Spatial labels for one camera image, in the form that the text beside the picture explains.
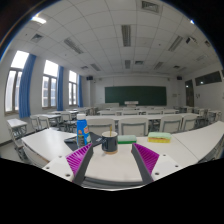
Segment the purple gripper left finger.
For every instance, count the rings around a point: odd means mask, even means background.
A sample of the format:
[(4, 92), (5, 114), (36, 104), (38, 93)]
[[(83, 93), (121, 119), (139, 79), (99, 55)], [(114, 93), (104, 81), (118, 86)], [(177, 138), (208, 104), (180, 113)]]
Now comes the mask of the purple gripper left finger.
[(81, 185), (84, 181), (86, 169), (88, 167), (92, 155), (93, 144), (90, 143), (66, 156), (66, 160), (74, 175), (73, 182), (75, 184)]

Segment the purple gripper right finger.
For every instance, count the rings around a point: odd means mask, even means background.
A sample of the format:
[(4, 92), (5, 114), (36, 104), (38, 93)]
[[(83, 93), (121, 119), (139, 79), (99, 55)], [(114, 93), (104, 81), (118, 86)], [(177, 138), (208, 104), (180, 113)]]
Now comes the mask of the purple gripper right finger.
[(151, 174), (159, 159), (159, 154), (137, 143), (132, 144), (131, 153), (135, 158), (143, 183), (151, 183), (153, 181)]

